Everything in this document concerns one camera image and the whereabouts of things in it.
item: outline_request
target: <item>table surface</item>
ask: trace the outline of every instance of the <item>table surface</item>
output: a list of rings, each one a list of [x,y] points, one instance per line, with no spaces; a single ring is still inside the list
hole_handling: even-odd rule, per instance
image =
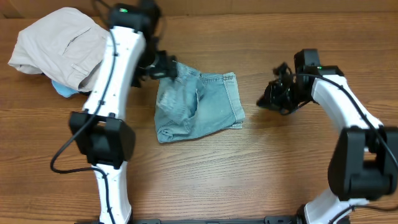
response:
[[[50,160],[71,136],[68,118],[86,96],[63,98],[47,77],[7,65],[18,32],[34,19],[0,20],[0,223],[94,220],[100,201],[92,172],[60,175]],[[160,45],[203,72],[235,72],[246,120],[194,141],[159,144],[154,113],[158,82],[131,90],[127,123],[137,134],[128,166],[134,218],[263,218],[294,214],[328,187],[338,139],[315,104],[291,116],[256,107],[272,68],[317,48],[338,65],[367,109],[398,124],[398,14],[329,13],[168,17]],[[57,167],[88,164],[75,144]],[[393,206],[398,197],[373,203]],[[353,223],[396,223],[398,214],[358,210]]]

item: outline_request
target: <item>light blue fabric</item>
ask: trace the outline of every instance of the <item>light blue fabric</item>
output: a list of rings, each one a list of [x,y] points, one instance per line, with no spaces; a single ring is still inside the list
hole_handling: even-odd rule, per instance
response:
[[[52,80],[52,86],[54,86],[55,90],[57,93],[65,98],[69,98],[75,93],[78,93],[78,91],[69,88],[67,86],[64,86],[62,84],[57,83],[56,81]]]
[[[245,118],[234,73],[200,73],[178,63],[178,77],[160,80],[155,126],[160,143],[240,129]]]

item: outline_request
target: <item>white arm segment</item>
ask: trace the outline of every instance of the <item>white arm segment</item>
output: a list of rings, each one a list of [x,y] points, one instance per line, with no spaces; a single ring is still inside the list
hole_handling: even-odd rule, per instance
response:
[[[104,98],[104,104],[98,113],[98,116],[108,117],[110,113],[114,113],[116,119],[126,119],[126,103],[129,94],[131,82],[134,76],[138,60],[146,47],[146,41],[141,32],[134,32],[133,29],[115,26],[110,30],[116,41],[116,57],[113,76],[110,81],[108,90]],[[108,37],[104,59],[101,64],[98,79],[90,97],[85,103],[83,110],[88,110],[89,114],[93,114],[98,107],[98,103],[105,91],[106,82],[108,81],[112,62],[113,62],[113,42]],[[131,205],[127,197],[127,162],[123,162],[120,169],[113,166],[97,164],[97,166],[107,173],[109,184],[109,202],[112,215],[116,224],[127,224],[131,216]],[[99,199],[101,200],[101,215],[99,221],[101,223],[112,223],[108,213],[106,204],[106,189],[102,174],[95,172]]]
[[[345,77],[341,77],[339,75],[324,75],[323,77],[343,86],[343,88],[355,99],[356,103],[361,108],[361,111],[366,115],[375,128],[382,125],[377,118],[372,116],[366,110],[357,97],[355,97],[354,93],[350,90]],[[349,128],[352,126],[357,126],[363,129],[369,128],[369,126],[361,119],[352,102],[350,102],[348,97],[336,86],[316,78],[312,86],[311,95],[312,98],[326,111],[339,133],[343,128]],[[327,189],[314,201],[306,204],[304,208],[305,219],[307,224],[329,224],[332,218],[348,207],[352,205],[366,205],[368,203],[369,201],[365,198],[353,198],[346,202],[342,202],[330,189]],[[347,216],[350,212],[351,210],[342,214],[334,224]]]
[[[109,203],[111,206],[112,215],[116,224],[127,224],[131,216],[131,205],[127,197],[127,162],[123,162],[120,169],[116,170],[113,166],[97,164],[97,167],[103,170],[107,176],[109,185]],[[99,221],[105,224],[112,224],[111,217],[108,213],[108,208],[106,206],[106,191],[105,191],[105,181],[103,176],[99,172],[94,172],[98,190],[99,199],[101,200],[101,215],[99,216]]]
[[[101,107],[98,115],[108,117],[110,113],[114,113],[115,118],[125,120],[127,96],[138,60],[144,52],[146,41],[142,32],[135,33],[130,28],[115,26],[110,32],[113,33],[115,38],[118,56],[116,57],[112,80],[104,99],[105,104]],[[83,107],[83,110],[88,109],[89,114],[93,114],[98,107],[98,102],[104,93],[111,72],[112,61],[113,43],[111,37],[108,37],[98,79]]]
[[[341,77],[339,75],[324,75],[323,77],[342,85],[344,89],[353,96],[362,112],[375,128],[382,125],[377,118],[372,116],[366,110],[357,97],[355,97],[354,93],[350,90],[345,77]],[[312,86],[311,95],[312,98],[326,111],[339,133],[343,128],[349,128],[352,126],[358,126],[363,129],[369,128],[362,120],[348,97],[334,85],[316,78]]]

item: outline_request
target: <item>white cloth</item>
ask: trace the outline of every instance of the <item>white cloth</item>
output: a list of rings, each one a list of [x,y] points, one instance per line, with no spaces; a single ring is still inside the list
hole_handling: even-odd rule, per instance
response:
[[[23,73],[44,73],[74,90],[91,91],[108,35],[90,17],[64,7],[19,32],[8,64]]]

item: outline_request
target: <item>cable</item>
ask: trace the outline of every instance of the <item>cable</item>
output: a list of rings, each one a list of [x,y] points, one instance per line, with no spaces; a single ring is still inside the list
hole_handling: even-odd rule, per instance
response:
[[[385,142],[385,140],[383,139],[383,137],[380,135],[380,133],[377,131],[377,129],[373,126],[373,124],[368,120],[368,118],[366,117],[366,115],[362,112],[361,108],[359,107],[359,105],[357,104],[357,102],[355,101],[355,99],[353,98],[353,96],[351,96],[351,94],[344,89],[344,87],[342,85],[337,84],[336,82],[322,77],[322,76],[318,76],[318,75],[312,75],[312,74],[295,74],[295,76],[305,76],[305,77],[312,77],[312,78],[319,78],[323,81],[326,81],[334,86],[336,86],[337,88],[339,88],[350,100],[350,102],[353,104],[353,106],[355,107],[355,109],[357,110],[357,112],[359,113],[359,115],[361,116],[361,118],[364,120],[364,122],[370,127],[370,129],[375,133],[376,137],[378,138],[379,142],[382,144],[382,146],[384,147],[384,149],[388,152],[389,156],[391,157],[391,159],[394,162],[394,165],[398,171],[398,162],[396,157],[394,156],[394,154],[392,153],[391,149],[388,147],[387,143]],[[367,208],[367,209],[371,209],[371,210],[377,210],[380,212],[395,212],[398,211],[398,206],[394,207],[394,208],[379,208],[379,207],[375,207],[375,206],[371,206],[371,205],[351,205],[348,208],[344,209],[343,211],[341,211],[340,213],[338,213],[336,216],[334,216],[330,221],[329,224],[333,224],[337,219],[339,219],[339,217],[341,217],[342,215],[344,215],[346,212],[352,210],[354,211],[355,208]]]
[[[105,7],[107,7],[108,9],[110,8],[109,5],[107,5],[105,2],[103,2],[102,0],[92,0],[91,3],[93,5],[93,8],[95,11],[97,11],[97,13],[99,14],[99,17],[101,18],[101,20],[107,24],[106,20],[104,19],[104,17],[102,16],[102,14],[100,13],[99,9],[96,6],[96,2],[100,2],[102,5],[104,5]],[[112,224],[116,224],[113,218],[113,214],[111,211],[111,204],[109,202],[109,185],[108,185],[108,179],[106,178],[106,173],[97,168],[97,167],[86,167],[86,168],[78,168],[78,169],[71,169],[71,170],[58,170],[57,168],[54,167],[55,161],[57,160],[57,158],[60,156],[60,154],[94,121],[96,115],[100,112],[101,106],[104,104],[104,99],[106,96],[106,92],[109,88],[109,85],[111,83],[111,79],[113,76],[113,71],[114,71],[114,66],[115,66],[115,61],[116,61],[116,56],[118,56],[117,50],[116,50],[116,41],[114,38],[114,35],[112,33],[112,31],[109,32],[110,36],[111,36],[111,40],[112,40],[112,44],[113,44],[113,59],[112,59],[112,66],[111,66],[111,71],[109,73],[109,77],[108,77],[108,81],[106,82],[105,85],[105,89],[104,89],[104,93],[102,94],[101,99],[98,102],[98,107],[97,109],[95,109],[95,112],[91,115],[91,117],[89,118],[89,120],[58,150],[58,152],[53,156],[51,163],[50,163],[50,168],[52,171],[59,173],[59,174],[71,174],[71,173],[75,173],[75,172],[83,172],[83,171],[97,171],[99,173],[102,174],[104,182],[105,182],[105,197],[106,197],[106,206],[108,209],[108,213],[109,216],[111,217],[111,221]]]

